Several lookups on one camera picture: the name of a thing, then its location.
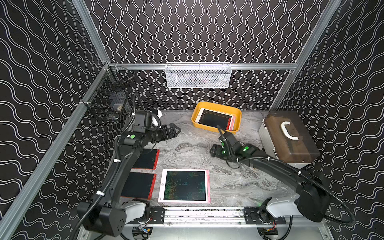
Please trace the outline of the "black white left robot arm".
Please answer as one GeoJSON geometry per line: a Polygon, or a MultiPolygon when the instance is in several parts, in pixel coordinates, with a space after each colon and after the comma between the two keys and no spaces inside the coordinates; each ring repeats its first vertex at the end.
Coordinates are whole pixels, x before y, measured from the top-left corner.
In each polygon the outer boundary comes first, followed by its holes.
{"type": "Polygon", "coordinates": [[[77,238],[81,227],[100,233],[102,239],[106,235],[119,236],[125,224],[132,221],[139,224],[150,222],[149,202],[132,200],[127,204],[120,203],[124,185],[146,145],[173,139],[182,130],[173,123],[162,125],[155,112],[137,110],[136,103],[141,102],[140,96],[133,94],[131,118],[114,140],[115,155],[110,168],[90,201],[79,203],[77,213],[80,219],[70,235],[71,240],[77,238]]]}

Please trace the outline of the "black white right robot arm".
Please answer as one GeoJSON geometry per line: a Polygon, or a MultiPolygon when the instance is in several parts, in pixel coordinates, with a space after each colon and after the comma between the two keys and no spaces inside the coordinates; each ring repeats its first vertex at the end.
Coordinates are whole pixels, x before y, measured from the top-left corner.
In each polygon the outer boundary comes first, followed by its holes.
{"type": "Polygon", "coordinates": [[[284,183],[299,196],[293,200],[267,198],[257,211],[261,222],[269,224],[283,216],[303,216],[312,222],[319,223],[323,219],[341,225],[352,226],[356,223],[353,211],[338,196],[323,185],[325,177],[319,171],[309,173],[295,168],[281,160],[268,156],[254,145],[242,145],[229,131],[217,126],[220,134],[219,145],[213,145],[212,157],[226,161],[228,165],[236,163],[238,167],[245,165],[256,168],[284,183]],[[334,200],[347,212],[349,220],[336,219],[326,214],[334,200]]]}

